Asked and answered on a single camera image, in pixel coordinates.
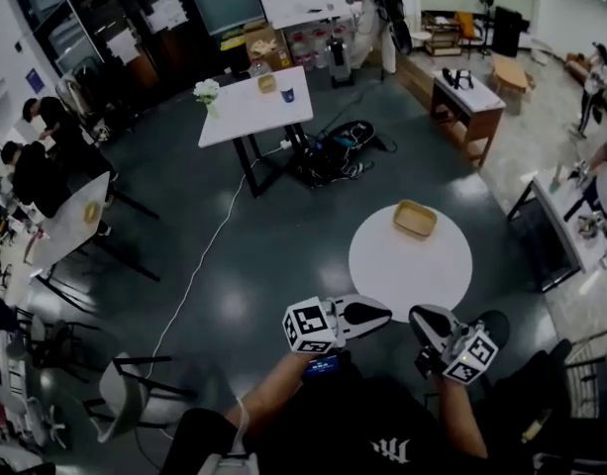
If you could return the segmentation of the white table black frame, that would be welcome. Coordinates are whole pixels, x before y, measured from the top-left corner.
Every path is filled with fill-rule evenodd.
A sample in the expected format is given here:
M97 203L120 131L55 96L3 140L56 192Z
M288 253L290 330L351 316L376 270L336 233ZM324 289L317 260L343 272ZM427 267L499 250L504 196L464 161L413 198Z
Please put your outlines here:
M532 265L538 289L547 293L578 274L607 267L604 219L582 199L584 186L560 167L521 178L521 195L507 221Z

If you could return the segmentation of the person's black printed t-shirt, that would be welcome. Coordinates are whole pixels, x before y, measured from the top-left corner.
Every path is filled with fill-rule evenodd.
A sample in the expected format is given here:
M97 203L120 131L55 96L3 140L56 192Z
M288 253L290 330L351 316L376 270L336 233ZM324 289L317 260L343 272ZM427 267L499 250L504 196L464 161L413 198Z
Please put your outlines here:
M181 418L160 475L489 475L487 459L456 450L431 413L388 376L365 378L349 360L304 380L259 437L248 418L195 408Z

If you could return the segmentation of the grey floor machine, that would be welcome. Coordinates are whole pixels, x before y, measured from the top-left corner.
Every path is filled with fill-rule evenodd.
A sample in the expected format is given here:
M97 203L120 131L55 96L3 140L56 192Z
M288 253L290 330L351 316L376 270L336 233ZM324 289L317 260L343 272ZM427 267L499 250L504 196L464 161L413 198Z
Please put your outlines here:
M345 41L331 37L327 40L328 65L333 88L354 85L354 75Z

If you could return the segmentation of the black device blue screen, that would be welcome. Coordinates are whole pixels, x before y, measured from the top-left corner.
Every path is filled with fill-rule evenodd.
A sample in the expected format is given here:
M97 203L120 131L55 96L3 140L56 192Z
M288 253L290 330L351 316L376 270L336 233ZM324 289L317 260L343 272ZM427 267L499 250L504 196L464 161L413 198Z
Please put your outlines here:
M336 355L313 359L303 372L302 378L309 380L324 375L336 373L340 370L339 358Z

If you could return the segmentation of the black office chair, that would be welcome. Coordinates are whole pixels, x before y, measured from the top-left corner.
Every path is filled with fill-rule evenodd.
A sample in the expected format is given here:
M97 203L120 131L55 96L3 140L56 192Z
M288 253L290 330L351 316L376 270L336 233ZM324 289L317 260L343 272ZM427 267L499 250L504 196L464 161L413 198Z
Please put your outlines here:
M577 418L569 389L570 370L599 361L569 365L571 350L563 339L508 377L480 379L475 413L489 475L607 475L607 418Z

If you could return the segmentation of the person's right forearm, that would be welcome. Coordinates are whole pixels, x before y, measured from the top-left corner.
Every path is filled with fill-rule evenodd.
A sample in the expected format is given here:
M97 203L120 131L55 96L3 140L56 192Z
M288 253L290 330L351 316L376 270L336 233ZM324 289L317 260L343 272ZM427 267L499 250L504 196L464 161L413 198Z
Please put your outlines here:
M487 447L465 386L439 375L434 381L440 397L440 420L450 444L464 454L487 459Z

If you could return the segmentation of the open cardboard box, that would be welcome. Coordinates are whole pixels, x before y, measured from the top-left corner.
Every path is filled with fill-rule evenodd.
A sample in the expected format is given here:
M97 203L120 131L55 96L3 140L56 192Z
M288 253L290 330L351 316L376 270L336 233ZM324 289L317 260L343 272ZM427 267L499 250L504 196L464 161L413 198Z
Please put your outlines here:
M267 21L246 23L243 32L251 63L264 62L272 71L294 66L282 32L275 30Z

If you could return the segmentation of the grey chair black legs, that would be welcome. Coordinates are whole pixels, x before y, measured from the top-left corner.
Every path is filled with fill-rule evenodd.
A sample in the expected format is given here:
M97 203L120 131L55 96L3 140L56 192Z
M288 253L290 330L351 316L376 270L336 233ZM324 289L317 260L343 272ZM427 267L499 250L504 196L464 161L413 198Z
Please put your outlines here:
M83 407L96 429L97 441L107 443L137 428L168 428L196 402L197 393L153 380L142 367L170 363L169 356L113 358L98 383L99 397Z

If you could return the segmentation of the black round bin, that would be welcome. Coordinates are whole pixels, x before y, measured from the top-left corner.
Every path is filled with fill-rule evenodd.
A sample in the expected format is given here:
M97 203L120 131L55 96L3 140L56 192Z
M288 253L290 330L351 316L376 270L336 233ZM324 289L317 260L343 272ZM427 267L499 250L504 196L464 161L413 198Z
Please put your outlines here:
M482 325L483 330L499 349L506 346L510 337L510 323L505 314L496 310L487 311L478 317L475 325L477 327Z

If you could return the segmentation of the black headset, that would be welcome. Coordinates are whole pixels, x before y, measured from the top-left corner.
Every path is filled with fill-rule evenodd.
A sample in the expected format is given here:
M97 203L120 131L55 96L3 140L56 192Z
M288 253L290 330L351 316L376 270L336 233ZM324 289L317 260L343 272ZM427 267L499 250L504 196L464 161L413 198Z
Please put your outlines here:
M448 68L442 70L442 76L449 86L454 90L472 90L474 88L473 77L470 70L457 69L452 71Z

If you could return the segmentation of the wooden desk white top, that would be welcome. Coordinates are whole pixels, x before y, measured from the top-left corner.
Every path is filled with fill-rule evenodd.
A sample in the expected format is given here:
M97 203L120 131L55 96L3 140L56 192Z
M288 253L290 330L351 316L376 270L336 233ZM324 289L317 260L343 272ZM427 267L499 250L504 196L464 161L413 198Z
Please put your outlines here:
M442 70L433 73L430 116L465 157L482 168L496 137L505 103L472 74L472 90L454 90Z

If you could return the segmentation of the grey table black legs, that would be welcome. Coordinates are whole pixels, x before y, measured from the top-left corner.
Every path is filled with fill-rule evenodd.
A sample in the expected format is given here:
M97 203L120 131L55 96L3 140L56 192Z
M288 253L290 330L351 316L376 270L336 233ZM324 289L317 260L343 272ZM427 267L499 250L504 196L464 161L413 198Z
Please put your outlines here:
M158 276L127 258L117 248L104 241L103 238L98 237L97 232L105 209L109 187L108 173L96 177L81 187L61 205L53 218L43 220L41 224L43 237L37 239L31 246L31 266L35 271L34 278L67 304L91 316L94 316L93 312L82 308L43 276L45 272L51 271L64 258L72 252L80 250L87 243L94 242L129 268L150 280L160 281ZM90 202L97 202L102 208L101 216L94 224L86 224L83 220L85 206Z

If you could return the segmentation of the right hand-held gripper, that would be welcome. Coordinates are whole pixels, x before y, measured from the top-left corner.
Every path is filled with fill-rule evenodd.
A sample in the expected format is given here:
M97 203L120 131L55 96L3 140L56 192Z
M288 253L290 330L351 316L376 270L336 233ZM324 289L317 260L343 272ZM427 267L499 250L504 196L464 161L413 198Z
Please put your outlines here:
M424 347L415 361L424 377L437 374L469 385L488 369L499 351L487 330L464 328L446 308L416 305L408 319Z

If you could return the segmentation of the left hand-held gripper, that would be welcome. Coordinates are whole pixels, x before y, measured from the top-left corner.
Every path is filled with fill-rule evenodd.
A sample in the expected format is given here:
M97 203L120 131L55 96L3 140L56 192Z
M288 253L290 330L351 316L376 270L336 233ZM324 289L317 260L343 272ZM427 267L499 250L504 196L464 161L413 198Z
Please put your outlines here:
M291 305L282 325L292 352L321 355L380 330L391 319L391 311L381 303L349 294L325 300L316 296Z

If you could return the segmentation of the round wooden coffee table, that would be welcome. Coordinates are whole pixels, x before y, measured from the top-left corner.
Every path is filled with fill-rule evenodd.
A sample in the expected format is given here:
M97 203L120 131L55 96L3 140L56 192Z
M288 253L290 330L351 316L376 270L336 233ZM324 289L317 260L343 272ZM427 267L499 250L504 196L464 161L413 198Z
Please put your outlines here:
M515 58L493 53L491 86L499 97L505 96L506 105L513 115L520 115L525 96L531 90L527 73Z

